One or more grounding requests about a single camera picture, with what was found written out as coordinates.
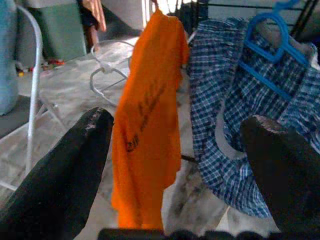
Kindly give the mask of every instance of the orange shirt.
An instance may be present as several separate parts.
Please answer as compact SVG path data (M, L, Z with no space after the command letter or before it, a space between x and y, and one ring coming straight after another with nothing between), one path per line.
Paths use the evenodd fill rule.
M134 47L115 114L112 205L120 228L163 229L163 192L181 164L176 89L188 57L183 25L157 9Z

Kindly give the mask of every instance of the tiled floor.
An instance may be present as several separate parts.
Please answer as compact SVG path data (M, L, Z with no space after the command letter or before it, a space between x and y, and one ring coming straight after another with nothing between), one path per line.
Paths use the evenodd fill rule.
M67 62L64 66L41 73L40 89L52 103L57 104L63 122L70 128L79 117L93 107L103 107L111 114L115 108L104 99L96 96L89 87L90 74L99 68L99 64L87 55ZM119 79L116 74L98 73L98 87L106 86ZM188 80L185 79L184 91L188 92ZM121 83L107 94L113 101L118 101L124 83ZM30 95L31 76L19 78L19 90L22 95ZM190 106L187 94L178 95L180 107L179 126L181 134L181 152L193 154L192 130L190 123ZM36 129L34 164L45 155L63 136L64 131L53 120L45 122ZM18 185L23 179L24 159L26 156L26 132L10 149L0 153L0 178ZM113 186L112 164L110 152L103 172L102 181L93 203L86 227L76 238L77 240L96 239L102 228L117 227L117 213L111 208L110 197ZM0 187L0 206L10 196L11 191ZM207 230L227 231L234 235L242 231L254 231L266 236L270 231L277 231L272 219L257 219L238 212L216 198L202 183L197 166L182 161L182 168L177 174L174 185L170 186L163 196L162 217L166 233L184 228L196 234Z

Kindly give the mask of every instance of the checkered fabric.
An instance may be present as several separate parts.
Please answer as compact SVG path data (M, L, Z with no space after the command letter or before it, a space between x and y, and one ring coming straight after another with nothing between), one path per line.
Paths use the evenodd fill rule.
M245 151L242 121L262 115L294 128L320 153L320 72L303 67L289 54L273 64L244 47L247 26L248 22L235 18L199 24L188 66L193 147L203 181L213 193L243 213L264 218L271 214L247 157L229 159L216 143L217 115L224 101L224 135L235 150ZM276 52L256 31L252 42L272 54ZM292 100L285 101L238 67L239 60L291 95Z

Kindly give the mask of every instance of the blue plastic hanger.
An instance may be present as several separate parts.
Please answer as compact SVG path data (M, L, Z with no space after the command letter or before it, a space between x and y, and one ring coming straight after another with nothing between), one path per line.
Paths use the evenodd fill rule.
M287 24L283 20L283 18L279 15L279 12L283 9L289 9L292 8L296 3L298 3L299 0L290 0L288 2L277 2L273 8L273 12L268 12L268 13L261 13L255 16L249 23L248 29L247 29L247 34L244 39L244 45L262 57L266 58L272 63L277 63L281 57L284 55L285 51L292 55L299 63L307 67L309 65L309 62L307 61L306 57L299 52L297 49L292 47L289 44L289 33L288 33L288 28ZM261 23L267 19L271 19L276 22L276 24L279 27L280 34L281 34L281 44L279 48L277 49L275 55L272 55L271 53L265 51L261 47L257 46L256 44L252 43L250 41L251 34L253 30L255 29L256 25L258 23ZM291 96L288 95L286 92L278 88L275 84L273 84L271 81L268 79L264 78L261 76L258 72L256 72L252 67L244 63L243 61L239 62L239 66L242 67L244 70L247 72L251 73L255 78L257 78L259 81L264 83L267 87L275 91L277 94L279 94L281 97L283 97L285 100L290 101Z

